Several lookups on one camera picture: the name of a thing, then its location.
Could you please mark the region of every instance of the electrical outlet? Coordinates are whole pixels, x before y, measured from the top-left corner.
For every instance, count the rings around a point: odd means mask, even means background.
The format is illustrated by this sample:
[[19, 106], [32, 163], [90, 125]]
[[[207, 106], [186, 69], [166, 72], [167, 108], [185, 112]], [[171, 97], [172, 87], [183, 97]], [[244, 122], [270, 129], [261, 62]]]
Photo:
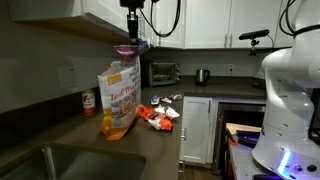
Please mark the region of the electrical outlet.
[[234, 71], [234, 64], [228, 64], [228, 71], [233, 72]]
[[58, 67], [60, 88], [72, 88], [76, 86], [76, 69], [73, 66]]

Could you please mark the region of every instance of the wall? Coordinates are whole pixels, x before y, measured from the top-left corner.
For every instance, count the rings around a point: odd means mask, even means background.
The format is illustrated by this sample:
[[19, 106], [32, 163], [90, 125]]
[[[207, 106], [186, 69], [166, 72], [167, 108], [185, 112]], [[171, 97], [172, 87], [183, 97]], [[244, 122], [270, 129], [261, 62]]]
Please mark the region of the wall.
[[[12, 22], [5, 0], [0, 23], [0, 113], [96, 87], [118, 59], [111, 44]], [[76, 68], [76, 87], [60, 88], [61, 66]]]
[[228, 64], [234, 64], [232, 76], [253, 77], [267, 53], [248, 56], [248, 50], [164, 50], [153, 49], [147, 60], [180, 63], [181, 75], [195, 75], [197, 69], [208, 69], [211, 76], [229, 76]]

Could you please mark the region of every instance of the stainless steel sink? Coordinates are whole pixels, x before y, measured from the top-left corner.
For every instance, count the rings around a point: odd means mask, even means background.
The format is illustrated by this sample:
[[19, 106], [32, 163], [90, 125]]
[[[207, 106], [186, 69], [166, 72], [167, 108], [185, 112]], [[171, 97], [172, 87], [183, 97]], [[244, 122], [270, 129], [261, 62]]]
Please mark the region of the stainless steel sink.
[[140, 155], [63, 144], [40, 146], [0, 167], [1, 180], [139, 179]]

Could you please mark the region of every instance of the toaster oven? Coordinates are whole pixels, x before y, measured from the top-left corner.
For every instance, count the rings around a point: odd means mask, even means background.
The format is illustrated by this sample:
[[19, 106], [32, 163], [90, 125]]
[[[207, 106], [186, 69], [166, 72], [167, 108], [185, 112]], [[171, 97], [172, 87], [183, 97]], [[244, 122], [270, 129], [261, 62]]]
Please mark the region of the toaster oven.
[[171, 62], [151, 62], [148, 67], [149, 86], [176, 84], [180, 81], [179, 64]]

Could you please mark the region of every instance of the dark countertop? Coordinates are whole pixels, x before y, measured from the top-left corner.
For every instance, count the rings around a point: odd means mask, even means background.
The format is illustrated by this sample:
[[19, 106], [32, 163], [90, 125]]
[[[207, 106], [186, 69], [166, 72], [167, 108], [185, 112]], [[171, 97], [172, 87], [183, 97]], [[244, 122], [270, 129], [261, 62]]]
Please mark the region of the dark countertop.
[[[228, 78], [216, 80], [224, 82]], [[153, 95], [168, 96], [178, 93], [185, 96], [264, 99], [265, 91], [255, 89], [250, 84], [251, 78], [233, 78], [227, 84], [200, 87], [194, 85], [194, 77], [182, 77], [181, 82], [177, 85], [143, 88], [141, 98], [142, 103], [147, 106], [150, 106], [150, 98]], [[182, 105], [182, 100], [173, 102], [173, 106], [180, 115]], [[139, 120], [128, 135], [119, 141], [111, 142], [105, 141], [104, 136], [100, 134], [102, 117], [101, 110], [93, 117], [84, 117], [80, 114], [25, 140], [22, 144], [4, 151], [0, 150], [0, 166], [42, 143], [57, 142], [140, 154], [146, 158], [141, 175], [142, 180], [178, 179], [181, 117], [173, 120], [174, 127], [171, 132], [156, 131], [148, 123]]]

